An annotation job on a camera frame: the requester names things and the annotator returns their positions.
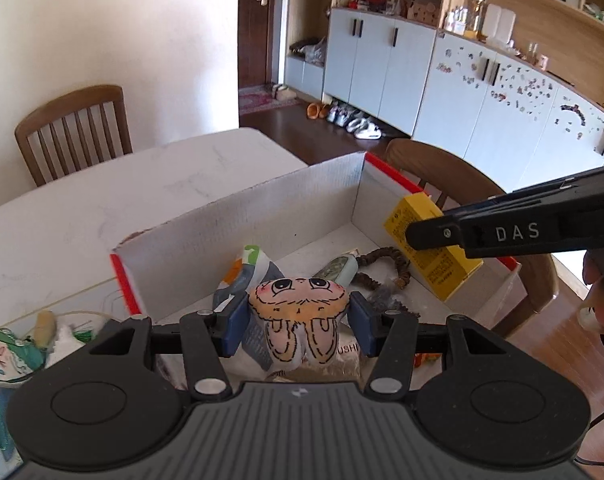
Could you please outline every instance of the white marble table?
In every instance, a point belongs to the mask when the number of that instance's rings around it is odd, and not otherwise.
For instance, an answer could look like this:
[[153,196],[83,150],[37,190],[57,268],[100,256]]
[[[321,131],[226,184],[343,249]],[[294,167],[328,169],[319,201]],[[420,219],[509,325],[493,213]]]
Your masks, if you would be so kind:
[[99,164],[0,207],[0,326],[111,279],[127,235],[306,165],[240,128]]

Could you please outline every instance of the small yellow carton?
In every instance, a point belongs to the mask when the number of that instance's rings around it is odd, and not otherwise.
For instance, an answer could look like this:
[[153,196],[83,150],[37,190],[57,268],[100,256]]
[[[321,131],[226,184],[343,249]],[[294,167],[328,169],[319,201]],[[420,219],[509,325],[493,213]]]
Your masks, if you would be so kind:
[[440,209],[426,193],[415,193],[402,198],[384,228],[397,247],[415,266],[442,301],[446,301],[468,278],[479,269],[483,260],[469,260],[460,246],[416,251],[406,243],[406,227],[413,222],[442,216]]

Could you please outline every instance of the white box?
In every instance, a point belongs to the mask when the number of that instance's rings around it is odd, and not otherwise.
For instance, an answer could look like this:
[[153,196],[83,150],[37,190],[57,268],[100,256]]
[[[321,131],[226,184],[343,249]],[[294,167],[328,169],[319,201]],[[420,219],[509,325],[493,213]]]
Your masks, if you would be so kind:
[[[131,313],[175,322],[210,308],[220,279],[246,244],[259,245],[285,276],[312,276],[339,254],[393,244],[384,221],[418,186],[370,153],[304,168],[195,209],[115,248],[112,261]],[[460,313],[492,327],[523,298],[512,258],[485,259],[446,302],[415,274],[403,303],[423,322]],[[390,262],[367,267],[393,276]]]

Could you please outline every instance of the white wall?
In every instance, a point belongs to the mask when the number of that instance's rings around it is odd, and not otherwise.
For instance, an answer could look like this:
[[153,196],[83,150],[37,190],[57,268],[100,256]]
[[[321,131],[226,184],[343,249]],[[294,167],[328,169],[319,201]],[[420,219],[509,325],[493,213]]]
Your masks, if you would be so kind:
[[34,187],[20,120],[99,83],[124,88],[134,152],[236,128],[237,0],[0,0],[0,205]]

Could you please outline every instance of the doormat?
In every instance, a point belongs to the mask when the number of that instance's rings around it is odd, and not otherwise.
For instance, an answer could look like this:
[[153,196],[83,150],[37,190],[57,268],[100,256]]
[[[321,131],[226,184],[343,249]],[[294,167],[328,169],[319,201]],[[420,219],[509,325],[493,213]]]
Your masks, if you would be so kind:
[[297,98],[278,101],[271,97],[271,90],[265,86],[252,86],[242,88],[239,91],[240,115],[252,114],[253,112],[262,112],[264,110],[273,110],[297,104]]

